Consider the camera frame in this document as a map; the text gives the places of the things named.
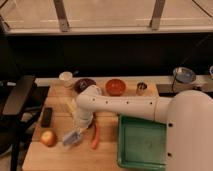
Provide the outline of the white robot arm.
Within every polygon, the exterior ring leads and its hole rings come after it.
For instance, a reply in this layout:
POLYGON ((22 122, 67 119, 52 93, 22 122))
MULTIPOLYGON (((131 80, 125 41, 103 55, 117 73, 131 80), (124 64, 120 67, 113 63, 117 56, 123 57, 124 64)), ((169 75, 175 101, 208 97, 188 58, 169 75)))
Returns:
POLYGON ((213 171, 213 98, 185 90, 172 98, 103 96, 92 85, 76 98, 77 119, 86 123, 96 111, 110 111, 164 123, 165 171, 213 171))

